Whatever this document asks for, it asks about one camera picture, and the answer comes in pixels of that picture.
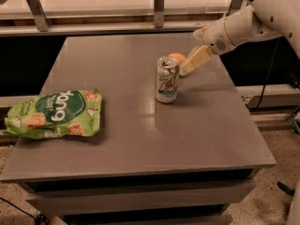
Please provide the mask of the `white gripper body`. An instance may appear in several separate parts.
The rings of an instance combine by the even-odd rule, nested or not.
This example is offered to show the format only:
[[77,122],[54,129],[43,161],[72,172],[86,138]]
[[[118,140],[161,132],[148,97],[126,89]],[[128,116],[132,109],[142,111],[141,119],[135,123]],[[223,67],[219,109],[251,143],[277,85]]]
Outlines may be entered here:
[[204,29],[202,36],[203,43],[209,46],[216,55],[229,53],[236,48],[226,33],[225,22],[225,18],[213,22]]

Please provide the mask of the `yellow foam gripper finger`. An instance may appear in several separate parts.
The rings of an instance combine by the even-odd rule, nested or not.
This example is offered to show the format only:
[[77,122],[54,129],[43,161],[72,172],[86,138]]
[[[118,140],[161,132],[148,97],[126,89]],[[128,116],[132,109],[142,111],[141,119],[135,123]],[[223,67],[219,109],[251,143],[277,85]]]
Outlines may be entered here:
[[200,29],[197,29],[193,32],[193,36],[198,39],[199,41],[203,42],[203,37],[204,37],[204,34],[207,30],[207,26],[203,27],[203,28],[200,28]]
[[208,46],[195,47],[179,66],[179,74],[186,76],[196,68],[206,64],[213,56]]

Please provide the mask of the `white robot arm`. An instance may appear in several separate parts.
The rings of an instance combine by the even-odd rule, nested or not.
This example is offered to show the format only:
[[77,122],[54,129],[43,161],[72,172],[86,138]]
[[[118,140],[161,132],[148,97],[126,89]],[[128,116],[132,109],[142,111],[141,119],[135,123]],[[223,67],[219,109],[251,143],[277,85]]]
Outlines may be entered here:
[[240,10],[193,32],[202,45],[179,66],[182,76],[248,43],[284,37],[300,57],[300,0],[253,0]]

